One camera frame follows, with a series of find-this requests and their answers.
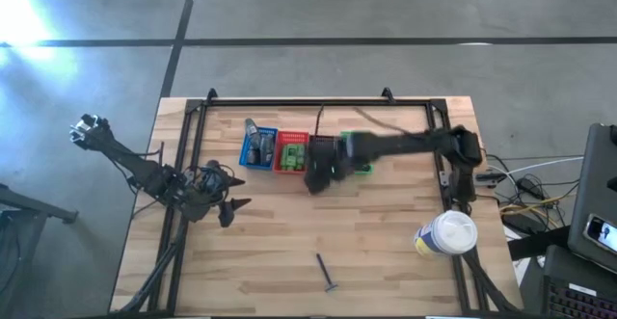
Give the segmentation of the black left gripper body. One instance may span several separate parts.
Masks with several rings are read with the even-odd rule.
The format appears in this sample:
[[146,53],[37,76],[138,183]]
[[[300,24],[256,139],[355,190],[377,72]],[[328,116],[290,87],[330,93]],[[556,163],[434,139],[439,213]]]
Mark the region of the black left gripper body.
[[212,207],[227,201],[229,188],[225,186],[225,176],[230,176],[216,160],[210,160],[200,167],[196,179],[188,182],[184,202],[183,216],[191,222],[201,220]]

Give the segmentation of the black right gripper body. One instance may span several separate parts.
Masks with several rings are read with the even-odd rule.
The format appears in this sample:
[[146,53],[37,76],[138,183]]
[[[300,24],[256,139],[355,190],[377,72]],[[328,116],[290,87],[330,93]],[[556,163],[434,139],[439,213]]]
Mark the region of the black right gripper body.
[[312,195],[322,193],[332,181],[342,181],[354,171],[346,140],[339,136],[310,136],[304,182]]

